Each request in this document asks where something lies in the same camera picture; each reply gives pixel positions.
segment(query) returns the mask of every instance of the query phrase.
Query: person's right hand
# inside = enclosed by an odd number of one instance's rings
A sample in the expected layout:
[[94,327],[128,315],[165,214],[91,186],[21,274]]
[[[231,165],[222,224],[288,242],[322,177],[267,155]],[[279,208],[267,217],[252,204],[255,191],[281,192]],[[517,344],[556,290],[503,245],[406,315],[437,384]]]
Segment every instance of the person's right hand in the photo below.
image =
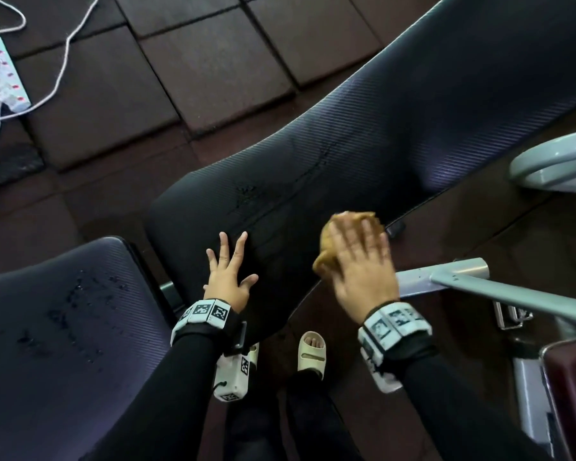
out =
[[363,220],[364,240],[361,240],[355,223],[351,214],[346,213],[330,224],[341,272],[327,269],[325,276],[332,279],[339,304],[352,320],[362,325],[377,306],[399,300],[399,283],[386,233],[374,235],[369,221]]

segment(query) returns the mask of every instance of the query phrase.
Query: black sleeve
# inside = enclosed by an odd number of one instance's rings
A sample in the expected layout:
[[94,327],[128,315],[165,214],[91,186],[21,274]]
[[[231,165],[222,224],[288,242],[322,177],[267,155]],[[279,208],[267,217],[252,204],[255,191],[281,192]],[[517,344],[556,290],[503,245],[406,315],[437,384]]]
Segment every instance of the black sleeve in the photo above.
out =
[[217,336],[188,334],[175,342],[90,461],[196,459],[215,364]]
[[548,454],[484,403],[439,355],[398,375],[444,461],[550,461]]

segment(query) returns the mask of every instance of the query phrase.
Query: leg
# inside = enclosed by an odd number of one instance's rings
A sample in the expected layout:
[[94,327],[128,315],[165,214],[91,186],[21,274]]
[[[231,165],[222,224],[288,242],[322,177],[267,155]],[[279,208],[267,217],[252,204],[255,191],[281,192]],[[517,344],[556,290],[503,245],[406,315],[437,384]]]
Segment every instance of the leg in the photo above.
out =
[[277,397],[259,382],[253,365],[247,395],[228,404],[224,433],[225,461],[286,461]]
[[[316,346],[316,340],[305,343]],[[316,347],[323,346],[324,341]],[[321,376],[320,371],[306,368],[294,374],[286,388],[288,424],[301,461],[362,461]]]

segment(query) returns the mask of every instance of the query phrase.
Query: sponge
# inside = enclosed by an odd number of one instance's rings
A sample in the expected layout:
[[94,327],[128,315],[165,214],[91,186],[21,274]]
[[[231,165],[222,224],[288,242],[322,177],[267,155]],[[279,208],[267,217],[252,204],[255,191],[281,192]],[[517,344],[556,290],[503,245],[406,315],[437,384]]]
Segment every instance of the sponge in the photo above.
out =
[[[330,220],[324,225],[320,233],[320,255],[318,255],[313,265],[314,272],[320,277],[324,277],[324,267],[331,271],[341,271],[329,229],[330,224],[336,221],[339,216],[339,214],[335,214],[330,217]],[[375,212],[345,212],[341,214],[341,218],[345,222],[354,224],[361,243],[365,241],[365,233],[362,227],[363,220],[369,220],[374,235],[379,236],[380,233],[384,232],[384,226],[375,216]]]

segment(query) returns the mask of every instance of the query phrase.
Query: floor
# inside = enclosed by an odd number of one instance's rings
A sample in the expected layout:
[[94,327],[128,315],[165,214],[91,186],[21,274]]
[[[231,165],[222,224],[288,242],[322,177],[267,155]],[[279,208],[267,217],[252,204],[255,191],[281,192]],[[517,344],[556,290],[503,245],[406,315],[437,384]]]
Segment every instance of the floor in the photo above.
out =
[[[28,28],[5,41],[36,101],[52,87],[60,44],[88,0],[7,1],[28,16]],[[0,134],[0,273],[113,234],[137,244],[166,281],[142,228],[150,202],[312,107],[437,1],[100,0],[60,93]],[[0,8],[0,24],[10,22]],[[576,110],[407,215],[392,245],[397,269],[482,256],[493,279],[576,297],[576,195],[521,190],[505,178],[522,149],[572,131]],[[414,305],[450,362],[516,420],[511,336],[496,329],[491,305],[450,292]],[[334,320],[321,321],[321,309]],[[294,372],[297,340],[309,329],[327,340],[326,379],[364,457],[438,459],[407,397],[375,388],[354,326],[324,285],[262,344],[271,383],[280,388]],[[536,317],[521,338],[543,344],[556,331]],[[200,459],[221,458],[224,410],[212,401]]]

